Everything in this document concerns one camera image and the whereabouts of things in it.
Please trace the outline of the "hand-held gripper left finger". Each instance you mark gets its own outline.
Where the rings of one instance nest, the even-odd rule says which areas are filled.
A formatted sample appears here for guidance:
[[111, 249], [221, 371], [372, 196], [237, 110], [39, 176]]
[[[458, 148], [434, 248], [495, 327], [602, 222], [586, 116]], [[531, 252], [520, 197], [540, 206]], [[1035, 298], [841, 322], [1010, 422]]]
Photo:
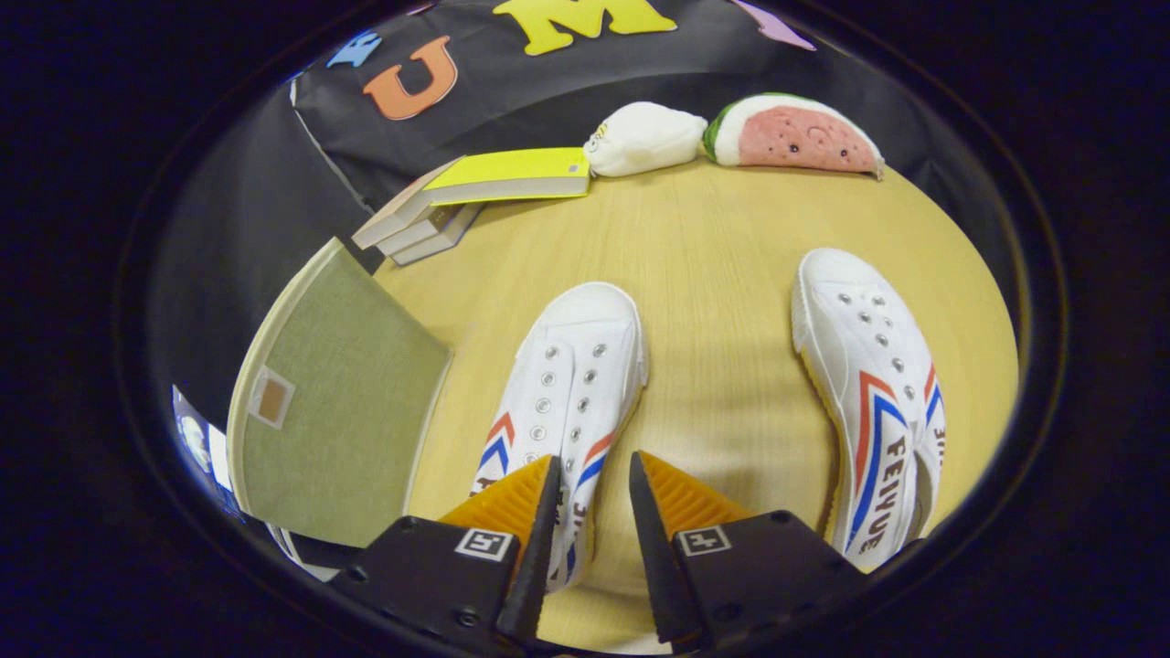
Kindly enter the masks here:
[[523, 653], [548, 587], [560, 459], [544, 455], [438, 520], [405, 515], [329, 584], [427, 653]]

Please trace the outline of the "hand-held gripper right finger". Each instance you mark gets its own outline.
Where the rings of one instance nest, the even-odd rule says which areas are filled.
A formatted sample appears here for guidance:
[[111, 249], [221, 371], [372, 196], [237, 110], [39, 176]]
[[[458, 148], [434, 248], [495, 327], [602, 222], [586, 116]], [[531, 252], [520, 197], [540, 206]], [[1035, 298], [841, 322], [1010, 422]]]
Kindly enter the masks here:
[[628, 487], [658, 637], [676, 653], [786, 640], [868, 583], [794, 513], [750, 513], [646, 451]]

